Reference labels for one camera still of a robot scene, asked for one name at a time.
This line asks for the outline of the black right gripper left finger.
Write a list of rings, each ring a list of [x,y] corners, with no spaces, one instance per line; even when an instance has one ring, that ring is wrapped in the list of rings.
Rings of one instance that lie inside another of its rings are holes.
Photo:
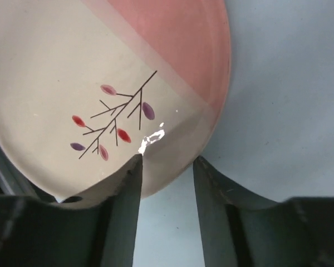
[[[0,195],[0,266],[132,266],[143,157],[61,203]]]

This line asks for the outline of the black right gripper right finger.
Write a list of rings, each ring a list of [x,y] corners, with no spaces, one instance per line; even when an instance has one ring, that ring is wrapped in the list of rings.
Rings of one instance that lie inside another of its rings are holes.
[[[206,266],[334,266],[334,197],[262,197],[193,163]]]

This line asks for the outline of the pink beige leaf plate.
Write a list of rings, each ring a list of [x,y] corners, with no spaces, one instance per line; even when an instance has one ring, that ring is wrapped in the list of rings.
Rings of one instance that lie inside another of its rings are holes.
[[[0,1],[0,148],[60,199],[142,154],[148,197],[205,148],[230,60],[223,1]]]

